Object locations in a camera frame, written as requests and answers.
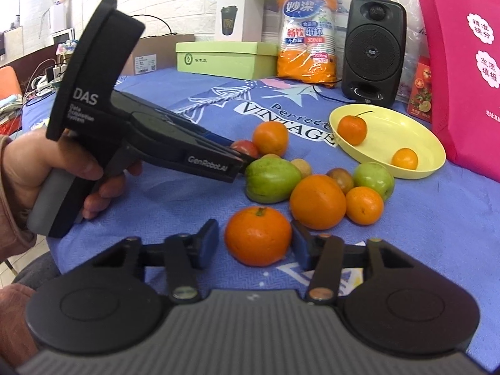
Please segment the left forearm brown sleeve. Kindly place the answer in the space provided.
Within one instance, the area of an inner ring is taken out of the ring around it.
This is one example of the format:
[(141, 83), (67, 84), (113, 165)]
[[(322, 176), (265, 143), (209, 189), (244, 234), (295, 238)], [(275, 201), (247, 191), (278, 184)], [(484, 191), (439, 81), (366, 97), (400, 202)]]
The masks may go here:
[(28, 251), (37, 242), (37, 236), (28, 230), (27, 210), (18, 208), (17, 201), (4, 171), (5, 149), (11, 142), (1, 136), (1, 260)]

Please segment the person's left hand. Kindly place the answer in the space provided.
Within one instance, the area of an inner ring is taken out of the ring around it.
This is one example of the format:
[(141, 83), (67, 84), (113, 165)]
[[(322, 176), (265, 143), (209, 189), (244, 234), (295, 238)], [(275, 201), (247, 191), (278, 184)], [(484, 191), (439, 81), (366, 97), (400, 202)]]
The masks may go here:
[(31, 131), (11, 141), (5, 149), (4, 161), (4, 171), (18, 208), (27, 212), (33, 208), (42, 184), (55, 168), (82, 179), (101, 182), (82, 207), (82, 216), (87, 220), (95, 218), (125, 191), (124, 173), (104, 178), (95, 158), (75, 141), (68, 137), (50, 141), (43, 130)]

